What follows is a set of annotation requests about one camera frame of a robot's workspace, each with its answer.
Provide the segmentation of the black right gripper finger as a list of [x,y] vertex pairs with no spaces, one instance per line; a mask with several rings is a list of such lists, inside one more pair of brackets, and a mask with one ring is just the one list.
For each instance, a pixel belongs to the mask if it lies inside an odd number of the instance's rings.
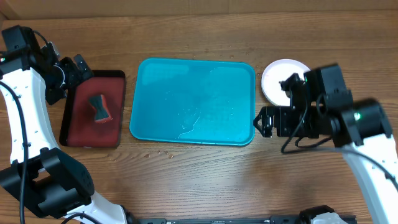
[[264,106],[253,120],[253,126],[265,138],[272,137],[272,130],[274,128],[274,115],[274,106]]
[[309,104],[308,88],[305,81],[301,80],[298,73],[293,73],[288,79],[280,81],[282,91],[289,98],[291,108],[306,108]]

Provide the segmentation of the white plate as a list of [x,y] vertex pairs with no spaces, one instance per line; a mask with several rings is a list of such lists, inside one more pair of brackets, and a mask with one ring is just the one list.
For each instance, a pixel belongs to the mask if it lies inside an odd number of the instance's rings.
[[310,69],[297,60],[280,59],[270,63],[262,74],[261,88],[265,97],[275,106],[289,106],[290,98],[281,89],[280,82],[285,81],[294,73],[297,73],[301,80],[304,73]]

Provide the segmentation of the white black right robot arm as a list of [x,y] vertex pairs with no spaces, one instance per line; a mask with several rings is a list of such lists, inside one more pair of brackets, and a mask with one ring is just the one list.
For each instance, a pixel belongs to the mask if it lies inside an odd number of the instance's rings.
[[253,125],[266,138],[273,130],[295,139],[295,154],[322,151],[333,141],[356,177],[374,223],[397,223],[397,152],[390,122],[374,99],[354,101],[341,72],[295,73],[280,83],[289,106],[265,106]]

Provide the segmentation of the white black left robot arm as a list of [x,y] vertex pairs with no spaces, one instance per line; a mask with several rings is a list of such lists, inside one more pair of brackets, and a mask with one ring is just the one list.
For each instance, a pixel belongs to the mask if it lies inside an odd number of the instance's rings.
[[58,146],[45,101],[54,89],[65,91],[91,72],[80,55],[62,65],[54,56],[29,51],[1,57],[1,92],[11,128],[10,167],[1,186],[39,218],[72,218],[81,223],[134,223],[121,205],[94,189],[86,167]]

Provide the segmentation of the black tray with red water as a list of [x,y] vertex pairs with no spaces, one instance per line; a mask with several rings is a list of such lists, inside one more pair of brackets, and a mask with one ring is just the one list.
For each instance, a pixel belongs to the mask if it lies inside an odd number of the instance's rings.
[[[94,77],[68,92],[59,142],[68,147],[117,147],[121,138],[126,76],[122,70],[94,70]],[[104,95],[112,120],[94,121],[89,98]]]

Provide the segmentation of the teal plastic tray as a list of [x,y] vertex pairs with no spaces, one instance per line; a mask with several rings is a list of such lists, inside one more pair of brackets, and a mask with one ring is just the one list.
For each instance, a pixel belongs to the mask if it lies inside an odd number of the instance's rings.
[[129,130],[140,140],[245,146],[254,139],[255,77],[242,62],[148,58]]

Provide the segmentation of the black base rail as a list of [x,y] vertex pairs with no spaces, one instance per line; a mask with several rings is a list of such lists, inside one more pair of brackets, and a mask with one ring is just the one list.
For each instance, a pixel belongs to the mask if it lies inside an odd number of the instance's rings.
[[214,218],[214,219],[180,219],[137,218],[139,224],[296,224],[298,215],[275,215],[266,218]]

